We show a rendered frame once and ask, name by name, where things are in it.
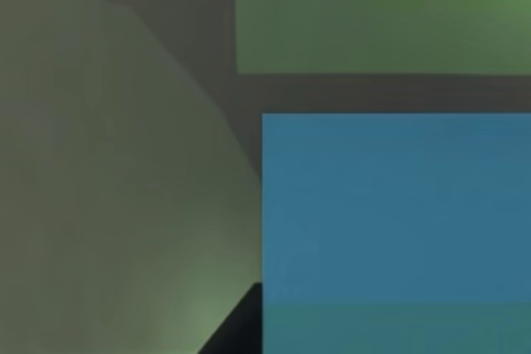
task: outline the screen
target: screen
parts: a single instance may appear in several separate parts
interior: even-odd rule
[[[530,75],[529,0],[236,0],[241,73]]]
[[[531,352],[531,115],[263,117],[265,353]]]

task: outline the blue rectangle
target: blue rectangle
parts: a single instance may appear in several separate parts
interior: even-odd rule
[[[267,114],[265,303],[531,300],[531,115]]]

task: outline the green screen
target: green screen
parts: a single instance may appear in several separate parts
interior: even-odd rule
[[[236,0],[241,73],[531,73],[529,0]]]

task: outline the black object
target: black object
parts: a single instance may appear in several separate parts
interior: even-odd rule
[[[199,354],[261,354],[262,315],[262,284],[254,284]]]

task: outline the gray wall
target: gray wall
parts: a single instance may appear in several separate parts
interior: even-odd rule
[[[194,352],[260,279],[257,176],[127,10],[0,10],[0,352]]]

